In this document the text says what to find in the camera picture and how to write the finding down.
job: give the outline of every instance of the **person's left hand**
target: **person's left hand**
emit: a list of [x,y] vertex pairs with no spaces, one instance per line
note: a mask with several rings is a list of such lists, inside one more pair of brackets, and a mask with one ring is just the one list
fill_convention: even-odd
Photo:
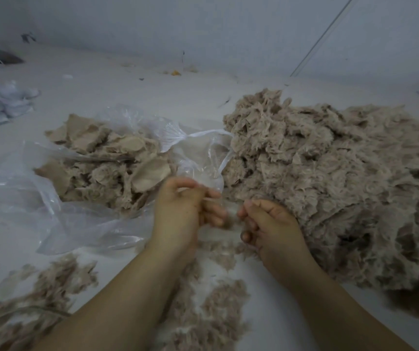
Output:
[[205,198],[220,198],[214,189],[187,177],[171,177],[160,188],[154,209],[154,228],[148,246],[182,258],[186,265],[195,257],[197,231],[208,223],[222,227],[226,210]]

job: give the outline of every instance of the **white plastic bag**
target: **white plastic bag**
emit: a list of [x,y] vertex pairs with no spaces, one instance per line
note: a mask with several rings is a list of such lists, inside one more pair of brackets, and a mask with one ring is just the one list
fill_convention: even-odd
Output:
[[[148,132],[160,141],[162,151],[172,147],[178,175],[223,189],[221,171],[231,156],[230,133],[220,129],[187,133],[178,123],[144,116],[140,110],[124,105],[108,108],[96,119],[118,133]],[[37,252],[60,254],[82,246],[128,248],[150,236],[152,202],[128,219],[120,219],[117,212],[103,205],[62,202],[52,182],[33,171],[52,157],[92,160],[62,146],[26,142],[0,165],[1,210],[39,232]]]

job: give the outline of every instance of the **floor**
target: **floor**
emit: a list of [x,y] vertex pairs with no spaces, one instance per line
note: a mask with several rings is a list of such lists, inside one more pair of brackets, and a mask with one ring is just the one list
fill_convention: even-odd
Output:
[[[367,103],[405,104],[419,118],[419,95],[403,90],[377,91],[300,78],[194,73],[183,71],[176,64],[156,66],[139,58],[41,45],[18,47],[26,63],[0,69],[0,84],[15,80],[21,88],[36,87],[42,94],[35,100],[34,112],[0,126],[0,159],[23,140],[45,142],[43,131],[58,127],[69,113],[92,117],[117,103],[136,105],[149,114],[178,120],[197,129],[222,128],[223,116],[233,111],[236,101],[262,88],[283,89],[283,98],[292,97],[296,106],[317,102],[328,102],[337,108]],[[174,69],[182,76],[163,73]],[[35,230],[21,229],[0,215],[0,281],[8,271],[25,263],[42,267],[52,260],[36,253],[38,243]],[[134,256],[131,250],[99,254],[83,248],[78,253],[81,260],[98,261],[100,285],[79,295],[74,310],[105,286]],[[294,300],[260,263],[238,263],[230,276],[242,276],[252,295],[244,316],[252,320],[253,331],[240,342],[240,350],[258,351],[267,346],[270,350],[315,349]],[[389,310],[372,291],[353,286],[345,288],[377,319],[419,350],[419,320]]]

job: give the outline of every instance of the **person's right hand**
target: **person's right hand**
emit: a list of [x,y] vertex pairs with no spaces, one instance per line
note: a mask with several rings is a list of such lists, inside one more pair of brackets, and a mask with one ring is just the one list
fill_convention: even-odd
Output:
[[242,233],[242,241],[257,248],[263,264],[280,283],[289,287],[320,268],[297,220],[284,207],[263,199],[247,200],[237,215],[249,229]]

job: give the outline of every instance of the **bare arm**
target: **bare arm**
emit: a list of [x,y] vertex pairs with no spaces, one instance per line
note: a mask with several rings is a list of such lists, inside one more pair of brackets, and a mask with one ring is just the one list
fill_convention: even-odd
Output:
[[[190,189],[178,193],[181,187]],[[205,196],[219,194],[191,179],[167,180],[146,249],[33,351],[144,350],[177,278],[195,256],[198,228],[224,224],[225,210]]]
[[282,206],[247,201],[238,213],[265,267],[295,297],[322,351],[413,351],[362,308],[310,255],[299,225]]

